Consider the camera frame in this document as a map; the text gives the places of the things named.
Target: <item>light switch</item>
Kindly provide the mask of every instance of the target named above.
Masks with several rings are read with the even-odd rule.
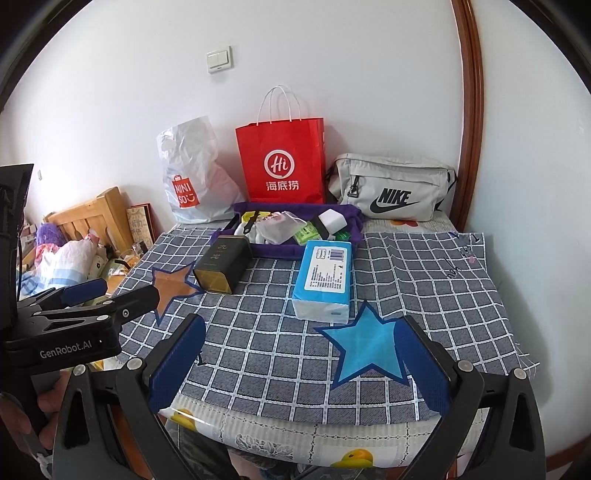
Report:
[[[216,73],[220,70],[232,68],[232,50],[230,47],[224,50],[216,50],[207,54],[207,71]]]

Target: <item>blue tissue pack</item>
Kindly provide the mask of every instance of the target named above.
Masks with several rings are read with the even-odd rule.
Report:
[[[348,323],[352,247],[349,242],[309,240],[291,302],[300,320]]]

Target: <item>purple storage basket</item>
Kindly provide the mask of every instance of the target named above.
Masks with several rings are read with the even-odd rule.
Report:
[[[302,220],[312,220],[316,215],[333,209],[339,212],[347,220],[347,227],[344,230],[350,233],[351,246],[353,251],[358,243],[363,240],[361,230],[363,229],[363,222],[365,217],[361,210],[353,205],[318,205],[315,203],[257,203],[257,202],[241,202],[233,205],[234,211],[237,214],[225,229],[216,231],[210,240],[213,242],[220,235],[233,235],[234,231],[240,224],[240,217],[245,212],[253,212],[259,210],[261,212],[284,212],[288,211],[298,216]],[[281,245],[258,245],[251,244],[252,255],[254,257],[264,258],[284,258],[286,260],[299,260],[304,256],[305,247],[298,245],[297,242],[290,238],[287,242]]]

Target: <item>white bag handle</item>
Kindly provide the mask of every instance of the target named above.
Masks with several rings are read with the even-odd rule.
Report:
[[[290,105],[290,100],[287,97],[287,93],[285,92],[285,90],[283,89],[283,87],[285,87],[293,95],[293,97],[295,98],[295,101],[297,102],[297,109],[298,109],[298,112],[300,114],[300,121],[301,121],[301,106],[300,106],[300,101],[296,97],[296,94],[287,85],[279,84],[279,85],[274,86],[271,90],[269,90],[265,94],[265,96],[263,97],[262,102],[261,102],[261,106],[259,107],[258,115],[256,116],[256,124],[257,125],[259,124],[259,118],[261,117],[262,106],[265,104],[265,100],[267,99],[267,97],[269,97],[269,123],[270,124],[273,123],[273,117],[271,116],[271,105],[272,105],[272,99],[273,99],[273,91],[276,88],[279,88],[279,90],[281,90],[283,92],[283,95],[285,96],[285,101],[287,102],[287,108],[288,108],[289,113],[290,113],[290,122],[292,121],[291,120],[291,105]]]

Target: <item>bag zipper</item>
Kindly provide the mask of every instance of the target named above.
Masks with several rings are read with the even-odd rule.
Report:
[[[349,197],[351,198],[359,198],[359,187],[358,184],[359,183],[359,175],[355,176],[355,179],[353,180],[353,183],[351,184],[351,187],[349,188],[349,193],[347,194]]]

